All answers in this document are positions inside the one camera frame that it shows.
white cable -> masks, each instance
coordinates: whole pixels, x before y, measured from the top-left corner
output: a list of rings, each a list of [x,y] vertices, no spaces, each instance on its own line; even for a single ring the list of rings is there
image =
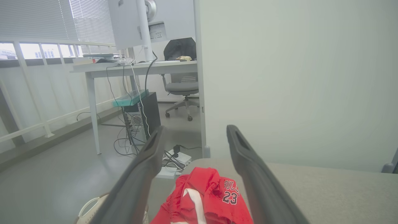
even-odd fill
[[[170,167],[170,168],[177,168],[177,170],[176,171],[174,171],[174,170],[171,170],[171,169],[169,169],[169,167],[168,166],[165,166],[166,167],[166,169],[168,170],[168,171],[171,171],[171,172],[179,172],[179,171],[182,171],[182,170],[184,170],[186,167],[187,167],[187,165],[185,165],[184,164],[184,168],[183,169],[181,169],[181,168],[179,168],[178,166],[177,166],[177,164],[176,163],[173,163],[173,162],[170,162],[170,163],[168,163],[167,165],[169,165],[169,164],[174,164],[176,167]]]
[[[137,60],[137,58],[138,58],[138,56],[140,55],[140,53],[138,53],[137,57],[135,57],[134,61],[131,62],[131,64],[130,64],[131,70],[133,71],[133,77],[134,77],[135,87],[137,88],[137,90],[138,90],[138,85],[137,85],[137,81],[135,80],[135,74],[134,74],[134,69],[133,69],[133,63],[135,62],[135,60]],[[140,96],[140,102],[141,102],[141,107],[142,107],[142,113],[143,113],[144,116],[145,116],[145,123],[146,123],[146,126],[148,127],[147,131],[148,131],[148,135],[149,135],[149,137],[150,137],[149,125],[148,125],[147,117],[146,117],[146,114],[145,114],[145,111],[144,111],[144,104],[142,104],[141,93],[138,92],[138,95]]]

white railing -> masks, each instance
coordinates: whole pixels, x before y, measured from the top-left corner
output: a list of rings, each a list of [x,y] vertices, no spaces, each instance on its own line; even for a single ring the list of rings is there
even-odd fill
[[[4,82],[1,80],[1,77],[0,77],[0,88],[1,88],[1,90],[2,90],[2,92],[3,92],[3,95],[4,95],[4,97],[5,97],[5,100],[6,100],[7,104],[8,104],[8,107],[10,108],[11,114],[12,114],[12,116],[13,116],[13,118],[14,118],[14,120],[15,120],[15,122],[16,122],[18,128],[19,128],[19,131],[16,131],[16,132],[13,132],[13,133],[10,133],[10,134],[8,134],[8,135],[5,135],[5,136],[0,137],[0,142],[3,142],[3,141],[6,141],[6,140],[9,140],[9,139],[12,139],[12,138],[14,138],[14,137],[17,137],[17,136],[20,136],[20,135],[22,135],[22,134],[31,132],[31,131],[33,131],[33,130],[35,130],[35,129],[38,129],[38,128],[41,128],[41,127],[44,127],[44,129],[45,129],[45,131],[46,131],[45,137],[47,137],[47,138],[48,138],[48,137],[51,137],[51,136],[53,136],[54,134],[51,132],[50,127],[49,127],[49,124],[52,124],[52,123],[54,123],[54,122],[57,122],[57,121],[60,121],[60,120],[66,119],[66,118],[69,118],[69,117],[71,117],[71,116],[73,116],[73,115],[77,115],[77,114],[82,113],[82,112],[86,112],[86,111],[88,111],[88,110],[90,109],[89,107],[85,107],[85,108],[83,108],[83,109],[76,110],[76,111],[73,111],[73,112],[70,112],[70,113],[67,113],[67,114],[64,114],[64,115],[61,115],[61,116],[58,116],[58,117],[55,117],[55,118],[46,120],[46,119],[45,119],[45,116],[44,116],[45,113],[44,113],[44,111],[43,111],[43,110],[44,110],[44,107],[41,105],[40,98],[39,98],[39,94],[37,93],[36,89],[35,89],[34,86],[33,86],[32,77],[31,77],[31,74],[30,74],[30,72],[29,72],[29,69],[28,69],[28,67],[27,67],[27,65],[26,65],[26,61],[25,61],[25,58],[24,58],[23,53],[22,53],[22,50],[21,50],[21,46],[20,46],[20,43],[21,43],[21,42],[28,42],[28,43],[37,43],[37,44],[39,44],[40,52],[41,52],[41,55],[42,55],[42,58],[43,58],[43,62],[44,62],[44,67],[45,67],[45,70],[46,70],[46,72],[47,72],[47,76],[48,76],[48,78],[50,79],[51,90],[52,90],[52,93],[54,94],[54,96],[55,96],[55,98],[56,98],[56,101],[57,101],[57,105],[58,105],[58,106],[60,105],[60,99],[57,97],[57,95],[55,94],[55,91],[54,91],[54,86],[55,86],[55,85],[54,85],[54,82],[53,82],[53,80],[52,80],[52,78],[51,78],[51,75],[49,74],[49,70],[48,70],[48,66],[49,66],[49,65],[47,64],[46,58],[44,57],[44,52],[43,52],[42,43],[43,43],[43,44],[44,44],[44,43],[45,43],[45,44],[56,44],[56,45],[58,46],[58,51],[59,51],[61,63],[62,63],[62,65],[63,65],[64,71],[65,71],[66,73],[69,73],[69,71],[66,69],[65,61],[64,61],[64,58],[63,58],[63,56],[62,56],[62,52],[61,52],[61,48],[60,48],[60,44],[72,45],[72,46],[73,46],[73,50],[74,50],[74,55],[75,55],[75,57],[78,57],[78,54],[77,54],[78,51],[77,51],[77,47],[76,47],[77,45],[86,45],[89,53],[90,53],[90,46],[97,46],[100,53],[102,52],[102,51],[101,51],[101,46],[106,46],[106,47],[108,47],[109,53],[113,53],[112,47],[115,46],[115,44],[112,44],[112,43],[98,43],[98,42],[73,41],[73,40],[56,40],[56,41],[55,41],[55,40],[49,40],[49,39],[34,39],[34,38],[26,39],[26,38],[0,37],[0,41],[1,41],[1,42],[10,42],[10,43],[13,43],[14,49],[15,49],[15,51],[16,51],[16,56],[17,56],[17,58],[18,58],[20,67],[22,68],[23,77],[24,77],[24,79],[25,79],[25,82],[27,83],[27,86],[28,86],[28,89],[29,89],[29,93],[31,94],[32,99],[33,99],[33,103],[34,103],[34,106],[35,106],[35,110],[37,111],[37,113],[38,113],[38,115],[39,115],[39,117],[40,117],[40,121],[41,121],[40,123],[35,124],[35,125],[33,125],[33,126],[30,126],[30,127],[27,127],[27,128],[23,128],[23,127],[22,127],[20,118],[18,117],[17,112],[16,112],[16,109],[15,109],[15,106],[14,106],[14,104],[13,104],[11,98],[10,98],[10,94],[9,94],[9,92],[7,91],[7,87],[6,87],[6,85],[4,84]],[[125,55],[126,57],[129,56],[129,55],[128,55],[128,49],[125,50],[125,54],[126,54],[126,55]],[[130,91],[130,90],[131,90],[131,85],[130,85],[130,82],[129,82],[128,79],[129,79],[129,77],[126,76],[124,81],[125,81],[126,84],[127,84],[127,85],[126,85],[126,88],[128,88],[128,90]],[[67,85],[68,85],[69,92],[72,93],[72,87],[71,87],[70,83],[67,82]],[[71,97],[72,97],[72,99],[73,99],[75,108],[77,108],[77,106],[76,106],[77,100],[75,99],[75,97],[73,96],[73,94],[71,94],[71,95],[72,95]],[[113,100],[113,99],[111,99],[111,100],[106,100],[106,101],[104,101],[104,102],[97,103],[97,106],[99,106],[99,105],[101,105],[101,104],[105,104],[105,103],[110,103],[112,100]]]

red jersey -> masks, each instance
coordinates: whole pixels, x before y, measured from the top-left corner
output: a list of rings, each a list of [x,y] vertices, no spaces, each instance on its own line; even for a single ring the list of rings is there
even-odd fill
[[[151,224],[252,224],[236,182],[212,168],[193,169],[176,180],[176,189]]]

window blind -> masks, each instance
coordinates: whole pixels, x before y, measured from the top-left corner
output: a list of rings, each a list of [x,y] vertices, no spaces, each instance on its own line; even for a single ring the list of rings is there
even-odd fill
[[[2,0],[0,21],[3,41],[7,37],[78,40],[69,0]]]
[[[107,0],[69,0],[81,41],[114,43]]]

desk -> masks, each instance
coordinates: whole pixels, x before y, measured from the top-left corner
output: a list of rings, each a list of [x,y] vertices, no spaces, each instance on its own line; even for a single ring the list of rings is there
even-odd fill
[[[94,79],[107,77],[106,68],[112,66],[114,66],[114,63],[75,65],[73,66],[73,71],[71,71],[71,73],[84,72],[86,74],[88,101],[90,104],[91,122],[93,123],[94,141],[96,144],[97,155],[100,155],[101,151],[99,150],[100,143],[98,138],[96,92],[94,87]],[[135,75],[146,75],[148,67],[149,64],[134,65],[133,69]],[[108,68],[108,77],[123,76],[122,70],[123,66]],[[131,66],[125,66],[124,70],[125,70],[124,72],[125,76],[133,75]],[[148,75],[170,74],[170,73],[191,73],[191,72],[197,72],[197,61],[177,61],[177,62],[167,62],[167,63],[155,62],[151,66]],[[133,90],[136,89],[134,79],[130,79],[130,81],[131,81],[131,88]]]

